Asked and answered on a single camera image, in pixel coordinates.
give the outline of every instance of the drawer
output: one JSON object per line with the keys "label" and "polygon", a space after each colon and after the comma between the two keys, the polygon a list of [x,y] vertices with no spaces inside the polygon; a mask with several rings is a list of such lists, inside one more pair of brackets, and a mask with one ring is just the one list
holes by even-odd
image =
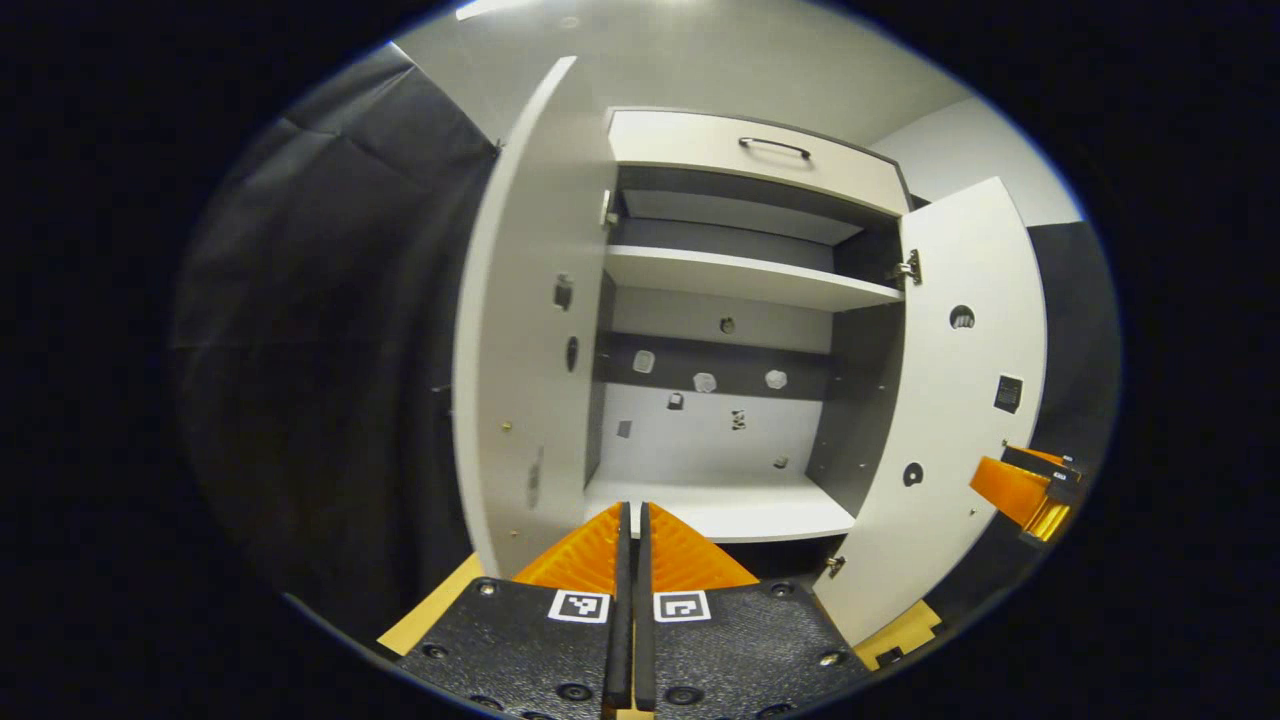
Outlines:
{"label": "drawer", "polygon": [[[617,110],[609,143],[620,165],[727,173],[832,195],[893,217],[909,211],[892,163],[771,124],[695,113]],[[803,149],[808,158],[774,143]]]}

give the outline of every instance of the sticker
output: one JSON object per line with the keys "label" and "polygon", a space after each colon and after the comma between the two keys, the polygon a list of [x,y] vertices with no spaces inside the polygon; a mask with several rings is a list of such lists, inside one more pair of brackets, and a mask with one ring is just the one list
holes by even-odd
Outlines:
{"label": "sticker", "polygon": [[710,373],[698,373],[694,375],[694,389],[698,392],[716,392],[716,375]]}
{"label": "sticker", "polygon": [[1023,401],[1023,380],[1000,375],[1000,384],[996,387],[996,407],[1005,413],[1018,413],[1018,405]]}
{"label": "sticker", "polygon": [[636,351],[636,356],[631,360],[631,369],[637,373],[649,374],[653,372],[653,352],[648,350]]}
{"label": "sticker", "polygon": [[658,623],[692,623],[710,620],[707,591],[653,593],[653,619]]}
{"label": "sticker", "polygon": [[604,623],[609,619],[609,594],[556,591],[556,600],[547,616],[566,623]]}

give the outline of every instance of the black label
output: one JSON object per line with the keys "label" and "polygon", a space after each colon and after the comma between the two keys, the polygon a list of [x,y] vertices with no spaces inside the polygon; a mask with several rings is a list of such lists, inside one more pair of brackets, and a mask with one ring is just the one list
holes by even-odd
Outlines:
{"label": "black label", "polygon": [[1000,386],[996,388],[996,407],[1005,413],[1016,413],[1023,401],[1023,380],[1000,375]]}

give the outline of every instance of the black curtain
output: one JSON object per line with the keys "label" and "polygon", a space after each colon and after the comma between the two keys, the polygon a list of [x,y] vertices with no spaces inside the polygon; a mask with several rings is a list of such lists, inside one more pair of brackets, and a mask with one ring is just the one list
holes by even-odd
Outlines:
{"label": "black curtain", "polygon": [[448,386],[495,158],[387,45],[250,145],[179,277],[172,359],[206,498],[276,589],[370,646],[471,552]]}

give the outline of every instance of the white cabinet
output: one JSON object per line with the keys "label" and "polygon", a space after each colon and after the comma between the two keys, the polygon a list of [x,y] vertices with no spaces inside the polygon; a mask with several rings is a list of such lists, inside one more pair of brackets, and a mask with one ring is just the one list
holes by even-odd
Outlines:
{"label": "white cabinet", "polygon": [[[1030,437],[1044,307],[1012,201],[992,178],[911,211],[892,161],[762,122],[614,110],[607,126],[580,70],[559,60],[520,115],[463,272],[453,419],[480,561],[511,577],[617,500],[658,502],[722,543],[844,536],[845,565],[815,592],[856,643],[991,519],[968,488],[979,457]],[[623,232],[636,223],[657,224]],[[832,261],[872,243],[865,272]],[[888,287],[913,251],[922,282]],[[808,469],[819,443],[829,455],[841,433],[877,430],[820,427],[824,393],[852,379],[838,348],[860,340],[835,342],[833,319],[888,311],[896,407],[851,501],[828,491],[854,479]],[[769,384],[777,370],[790,382]],[[995,406],[1006,380],[1012,413]],[[920,483],[904,482],[913,464]]]}

